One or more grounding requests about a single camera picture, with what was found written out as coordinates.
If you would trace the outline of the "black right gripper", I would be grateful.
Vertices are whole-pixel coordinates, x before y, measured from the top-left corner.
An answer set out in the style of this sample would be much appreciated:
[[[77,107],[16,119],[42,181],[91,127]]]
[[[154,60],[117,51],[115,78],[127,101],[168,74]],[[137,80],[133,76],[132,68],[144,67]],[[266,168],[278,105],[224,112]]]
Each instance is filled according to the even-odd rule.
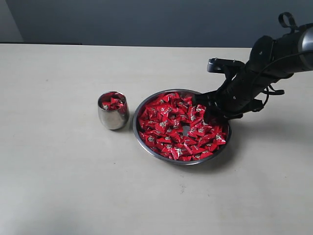
[[[246,112],[258,112],[263,109],[266,101],[255,99],[264,93],[283,95],[284,90],[275,90],[271,84],[277,79],[260,73],[250,62],[235,73],[226,70],[226,80],[216,90],[192,95],[192,104],[207,106],[203,114],[206,124],[225,123],[227,119],[242,118]]]

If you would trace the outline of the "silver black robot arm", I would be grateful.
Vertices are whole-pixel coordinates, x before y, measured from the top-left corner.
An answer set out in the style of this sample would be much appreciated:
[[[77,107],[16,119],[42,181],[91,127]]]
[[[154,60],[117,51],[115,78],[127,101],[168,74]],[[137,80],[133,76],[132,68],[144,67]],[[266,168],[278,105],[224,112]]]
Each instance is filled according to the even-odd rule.
[[[222,73],[225,81],[215,91],[196,94],[193,103],[206,107],[203,119],[230,120],[242,118],[247,112],[258,112],[266,104],[256,99],[260,93],[266,96],[283,95],[273,83],[288,79],[295,73],[313,69],[313,25],[291,26],[291,32],[279,39],[263,36],[254,44],[249,60],[211,58],[207,70]]]

